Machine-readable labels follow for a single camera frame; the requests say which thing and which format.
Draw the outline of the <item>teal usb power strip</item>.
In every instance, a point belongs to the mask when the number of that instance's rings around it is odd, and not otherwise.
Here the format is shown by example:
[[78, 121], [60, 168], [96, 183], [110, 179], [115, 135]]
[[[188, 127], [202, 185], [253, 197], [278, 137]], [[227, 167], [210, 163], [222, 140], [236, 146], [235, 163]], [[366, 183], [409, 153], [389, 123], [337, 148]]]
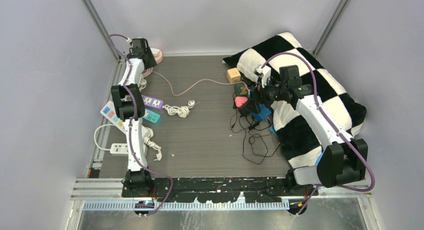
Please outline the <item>teal usb power strip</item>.
[[154, 124], [158, 125], [160, 124], [162, 117], [159, 113], [156, 113], [154, 111], [151, 111], [149, 109], [145, 109], [144, 116], [142, 117], [144, 120]]

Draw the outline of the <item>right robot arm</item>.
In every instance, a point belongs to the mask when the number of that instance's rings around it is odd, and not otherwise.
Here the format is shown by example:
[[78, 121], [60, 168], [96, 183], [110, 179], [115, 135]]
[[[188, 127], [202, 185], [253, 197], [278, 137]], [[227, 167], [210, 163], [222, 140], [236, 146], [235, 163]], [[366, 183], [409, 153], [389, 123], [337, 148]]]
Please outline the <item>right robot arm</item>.
[[365, 178], [367, 171], [368, 145], [362, 139], [355, 140], [343, 130], [324, 107], [318, 96], [317, 81], [310, 71], [312, 84], [303, 84], [296, 65], [279, 69], [280, 81], [270, 86], [270, 67], [258, 65], [254, 73], [258, 76], [258, 91], [266, 103], [285, 101], [306, 120], [322, 146], [322, 153], [312, 166], [289, 170], [285, 188], [292, 195], [300, 194], [305, 185], [346, 186]]

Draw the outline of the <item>blue cube socket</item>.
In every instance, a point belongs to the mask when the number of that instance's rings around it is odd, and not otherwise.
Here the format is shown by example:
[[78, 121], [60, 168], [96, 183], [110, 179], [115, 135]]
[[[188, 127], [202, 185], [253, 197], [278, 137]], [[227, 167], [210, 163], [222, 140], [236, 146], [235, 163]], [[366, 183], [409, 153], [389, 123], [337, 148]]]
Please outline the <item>blue cube socket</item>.
[[262, 122], [263, 120], [267, 119], [271, 115], [272, 112], [265, 104], [261, 104], [259, 108], [260, 108], [260, 112], [259, 113], [252, 113], [252, 117], [257, 122]]

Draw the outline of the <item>pink round socket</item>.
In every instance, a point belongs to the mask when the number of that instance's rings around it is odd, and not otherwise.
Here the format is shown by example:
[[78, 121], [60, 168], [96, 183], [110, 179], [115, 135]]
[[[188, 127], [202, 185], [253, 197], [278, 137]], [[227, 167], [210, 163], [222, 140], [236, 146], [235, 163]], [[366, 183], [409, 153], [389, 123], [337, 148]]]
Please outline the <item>pink round socket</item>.
[[160, 52], [159, 55], [157, 55], [156, 57], [154, 57], [154, 59], [155, 59], [155, 62], [157, 64], [159, 64], [163, 60], [163, 53], [162, 53], [162, 51]]

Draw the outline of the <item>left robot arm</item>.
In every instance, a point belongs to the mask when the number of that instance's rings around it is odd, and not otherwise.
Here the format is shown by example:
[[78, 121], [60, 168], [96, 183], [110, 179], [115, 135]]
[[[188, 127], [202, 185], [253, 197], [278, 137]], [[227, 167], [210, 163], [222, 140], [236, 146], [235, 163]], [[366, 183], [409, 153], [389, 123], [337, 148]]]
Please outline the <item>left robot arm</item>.
[[128, 54], [121, 54], [126, 61], [122, 79], [111, 87], [110, 93], [117, 116], [123, 122], [128, 147], [127, 172], [122, 181], [123, 196], [131, 194], [142, 197], [153, 191], [154, 181], [144, 153], [143, 117], [145, 105], [138, 80], [147, 67], [157, 63], [144, 38], [126, 38], [130, 44]]

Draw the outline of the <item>white charger block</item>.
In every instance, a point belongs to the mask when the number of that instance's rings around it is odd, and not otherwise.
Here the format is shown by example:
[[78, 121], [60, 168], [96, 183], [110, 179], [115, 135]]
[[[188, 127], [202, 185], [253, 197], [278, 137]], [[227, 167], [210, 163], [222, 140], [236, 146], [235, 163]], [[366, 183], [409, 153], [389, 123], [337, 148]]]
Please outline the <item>white charger block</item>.
[[161, 52], [159, 49], [156, 49], [156, 48], [150, 48], [150, 50], [151, 50], [151, 52], [152, 52], [152, 54], [153, 54], [154, 57], [156, 57], [157, 55], [159, 55], [160, 52]]

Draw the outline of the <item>pink plug adapter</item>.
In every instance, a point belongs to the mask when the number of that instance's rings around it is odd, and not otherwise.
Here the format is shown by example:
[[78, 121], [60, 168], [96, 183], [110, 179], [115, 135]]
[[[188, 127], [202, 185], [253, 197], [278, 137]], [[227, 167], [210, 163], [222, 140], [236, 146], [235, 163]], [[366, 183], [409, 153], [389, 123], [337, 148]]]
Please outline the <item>pink plug adapter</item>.
[[249, 99], [246, 96], [236, 96], [234, 98], [234, 104], [237, 108], [243, 107], [248, 101]]

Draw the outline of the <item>purple power strip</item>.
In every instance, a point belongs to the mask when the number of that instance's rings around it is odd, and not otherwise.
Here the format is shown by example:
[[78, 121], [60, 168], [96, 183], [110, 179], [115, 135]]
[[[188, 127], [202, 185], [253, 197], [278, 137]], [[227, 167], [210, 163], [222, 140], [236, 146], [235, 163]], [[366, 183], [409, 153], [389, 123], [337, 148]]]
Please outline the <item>purple power strip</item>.
[[150, 109], [162, 110], [164, 108], [164, 101], [149, 96], [142, 95], [145, 107]]

